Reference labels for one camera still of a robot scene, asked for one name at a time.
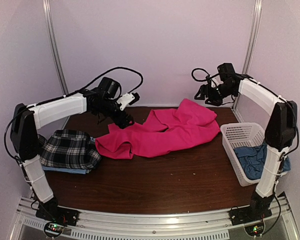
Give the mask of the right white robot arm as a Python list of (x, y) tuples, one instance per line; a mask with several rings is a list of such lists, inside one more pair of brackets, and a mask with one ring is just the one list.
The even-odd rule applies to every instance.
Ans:
[(282, 175), (287, 156), (296, 150), (293, 141), (299, 139), (297, 123), (297, 104), (274, 93), (252, 76), (237, 73), (231, 63), (223, 63), (217, 67), (216, 76), (221, 83), (217, 83), (215, 75), (206, 74), (204, 79), (195, 77), (196, 68), (191, 77), (201, 82), (195, 100), (203, 100), (206, 104), (219, 107), (227, 97), (245, 96), (269, 115), (264, 132), (267, 154), (262, 175), (251, 196), (250, 206), (246, 210), (249, 220), (258, 220), (266, 207), (275, 198), (276, 185)]

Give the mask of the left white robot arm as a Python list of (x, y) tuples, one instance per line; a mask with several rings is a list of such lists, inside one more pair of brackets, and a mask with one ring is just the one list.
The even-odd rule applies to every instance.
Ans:
[(130, 91), (116, 96), (121, 89), (119, 82), (103, 77), (93, 89), (80, 89), (74, 94), (46, 100), (42, 103), (15, 106), (13, 118), (7, 128), (16, 152), (15, 160), (21, 166), (25, 179), (39, 202), (45, 204), (54, 198), (40, 163), (37, 131), (42, 127), (73, 115), (90, 112), (110, 118), (120, 129), (134, 124), (134, 119), (125, 108), (140, 99), (138, 93)]

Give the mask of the pink shirt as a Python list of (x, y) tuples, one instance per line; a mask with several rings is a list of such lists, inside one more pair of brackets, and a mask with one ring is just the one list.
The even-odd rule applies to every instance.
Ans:
[(95, 146), (111, 159), (154, 158), (211, 142), (220, 133), (216, 118), (214, 111), (185, 98), (178, 108), (152, 109), (143, 124), (108, 125), (109, 133), (96, 138)]

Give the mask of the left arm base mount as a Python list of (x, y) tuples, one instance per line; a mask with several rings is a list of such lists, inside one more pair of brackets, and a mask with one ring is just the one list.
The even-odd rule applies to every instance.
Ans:
[(56, 222), (64, 226), (76, 226), (79, 218), (79, 212), (74, 209), (64, 207), (47, 208), (40, 206), (35, 213), (37, 218)]

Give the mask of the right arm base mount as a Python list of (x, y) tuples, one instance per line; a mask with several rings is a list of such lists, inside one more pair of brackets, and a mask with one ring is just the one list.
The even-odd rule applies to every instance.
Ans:
[(271, 217), (272, 211), (270, 209), (266, 209), (264, 213), (253, 213), (250, 206), (234, 206), (230, 209), (228, 215), (231, 220), (231, 224), (236, 226), (254, 221), (261, 221), (263, 218)]

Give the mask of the black white plaid shirt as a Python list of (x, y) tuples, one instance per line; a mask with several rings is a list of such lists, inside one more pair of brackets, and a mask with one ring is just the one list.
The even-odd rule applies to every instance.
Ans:
[(56, 130), (50, 138), (38, 135), (38, 154), (45, 167), (92, 170), (102, 159), (95, 140), (79, 130)]

